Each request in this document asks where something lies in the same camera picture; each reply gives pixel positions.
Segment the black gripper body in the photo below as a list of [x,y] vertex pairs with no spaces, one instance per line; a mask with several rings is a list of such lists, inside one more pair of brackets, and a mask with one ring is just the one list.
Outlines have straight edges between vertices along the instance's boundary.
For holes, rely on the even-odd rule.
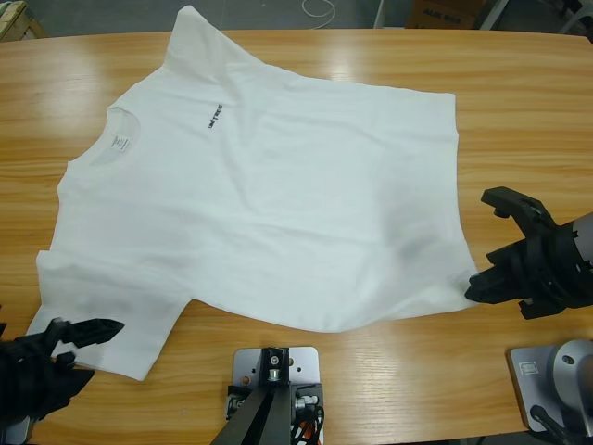
[[533,304],[521,302],[524,319],[591,306],[592,221],[574,220],[527,239],[524,266]]
[[42,419],[58,408],[52,387],[57,328],[1,342],[1,419]]

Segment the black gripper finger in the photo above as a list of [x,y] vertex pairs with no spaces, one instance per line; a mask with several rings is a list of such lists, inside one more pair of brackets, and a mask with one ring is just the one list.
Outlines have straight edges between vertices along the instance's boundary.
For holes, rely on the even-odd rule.
[[53,352],[59,342],[76,348],[109,342],[124,327],[124,323],[111,319],[90,319],[71,323],[53,319],[45,330],[45,350]]
[[78,367],[76,355],[69,351],[58,354],[50,365],[47,407],[64,408],[78,395],[95,375],[92,369]]
[[533,296],[525,286],[524,262],[530,239],[516,241],[486,255],[491,267],[470,277],[464,296],[470,301],[499,304],[519,299],[522,305],[532,305]]
[[548,235],[554,229],[554,220],[541,201],[508,187],[486,189],[481,201],[499,218],[512,217],[525,238]]

